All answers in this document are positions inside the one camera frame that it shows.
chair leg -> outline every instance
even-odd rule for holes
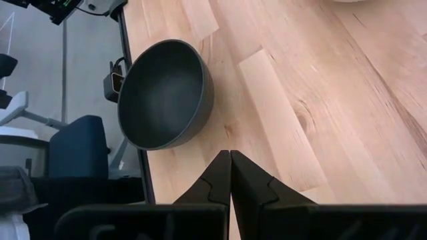
[[[126,138],[123,138],[123,140],[121,140],[121,143],[120,143],[119,147],[117,148],[117,150],[110,153],[110,156],[111,156],[111,163],[109,165],[110,169],[118,169],[119,168],[121,159],[123,158],[123,155],[125,154],[126,147],[127,147],[127,141],[126,141]]]

wood grain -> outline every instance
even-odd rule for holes
[[[183,39],[216,91],[197,137],[148,153],[158,202],[221,149],[319,203],[427,201],[425,1],[129,0],[124,11],[133,59]]]

cable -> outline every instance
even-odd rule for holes
[[[80,11],[84,12],[84,13],[87,13],[87,14],[89,14],[89,15],[92,15],[92,16],[104,16],[104,17],[107,17],[107,16],[109,15],[109,11],[106,11],[106,12],[104,12],[104,13],[91,13],[91,12],[86,11],[86,10],[84,10],[84,9],[81,9],[81,8],[79,8],[79,7],[76,7],[76,9],[78,9],[78,10],[80,10]]]

edge of table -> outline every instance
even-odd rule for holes
[[[125,14],[123,8],[119,10],[119,16],[117,18],[120,28],[120,40],[121,48],[123,51],[123,57],[125,58],[126,71],[131,67],[131,50],[129,47],[129,39],[127,38],[127,29]],[[141,168],[141,178],[144,191],[145,202],[148,204],[155,204],[153,182],[151,180],[151,173],[149,170],[147,151],[138,149],[138,162]]]

black equipment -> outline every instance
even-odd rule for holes
[[[0,79],[8,77],[15,70],[18,60],[0,53]],[[12,97],[6,91],[0,89],[0,109],[6,109],[12,101]]]
[[[427,238],[425,205],[318,205],[239,151],[221,151],[174,204],[78,207],[55,239],[228,239],[230,193],[243,240]]]
[[[28,8],[32,5],[40,11],[48,14],[52,23],[59,25],[70,14],[75,11],[75,8],[83,3],[83,0],[3,0],[7,3],[12,3],[16,6]]]
[[[79,6],[83,3],[83,0],[0,0],[5,1],[7,3],[14,4],[16,6],[28,8],[31,4],[32,6],[38,8],[38,10],[48,14],[50,16],[50,20],[52,23],[59,25],[66,18],[68,18]],[[115,21],[117,21],[119,9],[121,9],[124,5],[126,5],[127,0],[115,0],[108,11],[96,14],[90,13],[88,11],[82,10],[91,15],[97,16],[108,16]]]

